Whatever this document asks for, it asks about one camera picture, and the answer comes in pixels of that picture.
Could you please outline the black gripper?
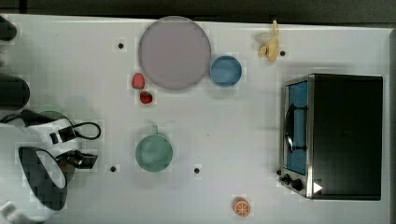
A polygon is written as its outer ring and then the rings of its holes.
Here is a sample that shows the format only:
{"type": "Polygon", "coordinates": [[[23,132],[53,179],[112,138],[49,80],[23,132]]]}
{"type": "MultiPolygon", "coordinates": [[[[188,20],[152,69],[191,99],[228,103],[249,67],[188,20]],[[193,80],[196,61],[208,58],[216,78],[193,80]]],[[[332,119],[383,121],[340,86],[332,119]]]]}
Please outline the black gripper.
{"type": "Polygon", "coordinates": [[[55,159],[58,163],[59,161],[65,161],[73,165],[76,169],[91,169],[96,163],[97,155],[82,153],[79,150],[70,150],[56,156],[55,159]]]}

